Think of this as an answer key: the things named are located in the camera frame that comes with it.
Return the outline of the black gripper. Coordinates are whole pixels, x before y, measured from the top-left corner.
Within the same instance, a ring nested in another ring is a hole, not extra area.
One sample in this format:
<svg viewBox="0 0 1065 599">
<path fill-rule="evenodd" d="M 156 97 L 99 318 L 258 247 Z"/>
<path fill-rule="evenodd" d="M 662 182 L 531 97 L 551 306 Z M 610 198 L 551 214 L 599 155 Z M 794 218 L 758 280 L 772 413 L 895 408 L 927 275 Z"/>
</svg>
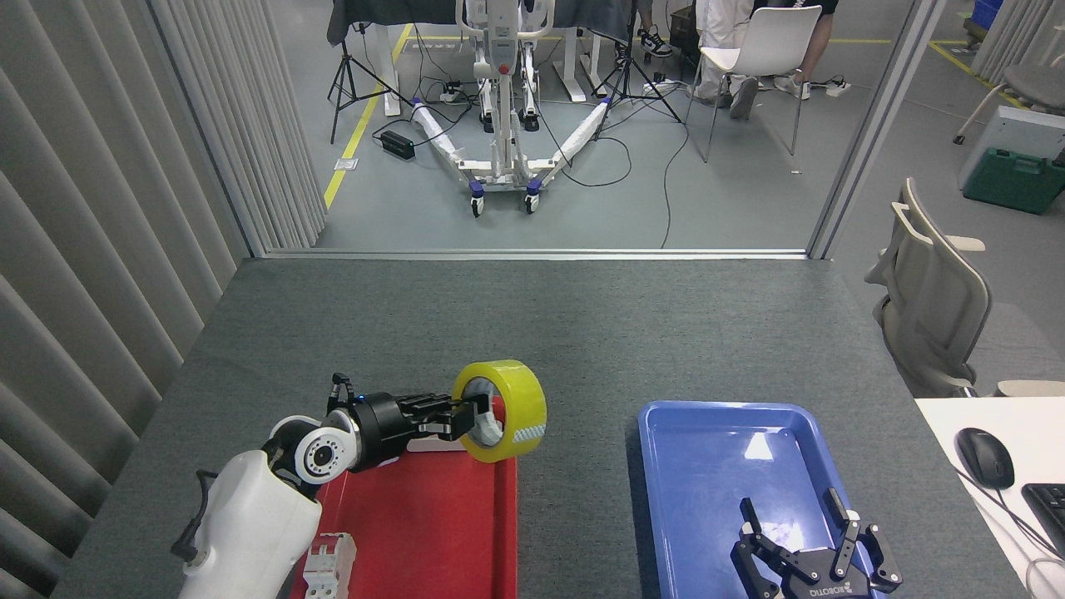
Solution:
<svg viewBox="0 0 1065 599">
<path fill-rule="evenodd" d="M 487 416 L 492 407 L 491 398 L 453 399 L 430 392 L 403 396 L 372 392 L 357 396 L 354 421 L 359 428 L 360 451 L 354 471 L 398 458 L 417 430 L 422 436 L 456 441 L 475 430 L 477 418 Z"/>
<path fill-rule="evenodd" d="M 739 539 L 731 549 L 741 585 L 749 597 L 784 598 L 871 598 L 871 592 L 891 594 L 903 584 L 903 576 L 894 560 L 889 543 L 879 524 L 864 522 L 856 511 L 845 508 L 834 487 L 825 492 L 825 503 L 834 521 L 842 528 L 840 543 L 833 552 L 798 552 L 772 543 L 761 534 L 753 502 L 741 499 L 743 524 Z M 874 572 L 867 574 L 852 566 L 856 547 L 862 543 L 874 562 Z M 761 576 L 755 564 L 760 558 L 782 577 L 779 585 Z"/>
</svg>

